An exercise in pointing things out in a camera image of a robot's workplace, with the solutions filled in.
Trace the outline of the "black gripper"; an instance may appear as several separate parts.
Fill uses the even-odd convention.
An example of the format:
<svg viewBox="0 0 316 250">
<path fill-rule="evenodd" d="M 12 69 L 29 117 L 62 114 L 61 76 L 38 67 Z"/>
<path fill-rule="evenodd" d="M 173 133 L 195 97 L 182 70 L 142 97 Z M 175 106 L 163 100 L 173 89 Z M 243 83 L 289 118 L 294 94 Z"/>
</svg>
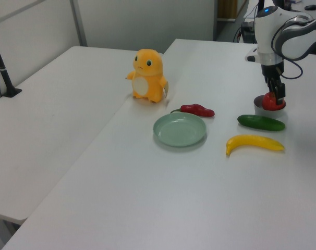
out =
<svg viewBox="0 0 316 250">
<path fill-rule="evenodd" d="M 276 104 L 281 105 L 286 96 L 285 84 L 275 81 L 281 79 L 284 72 L 284 63 L 279 62 L 274 65 L 261 65 L 262 74 L 265 78 L 265 83 L 268 85 L 269 92 L 275 92 Z"/>
</svg>

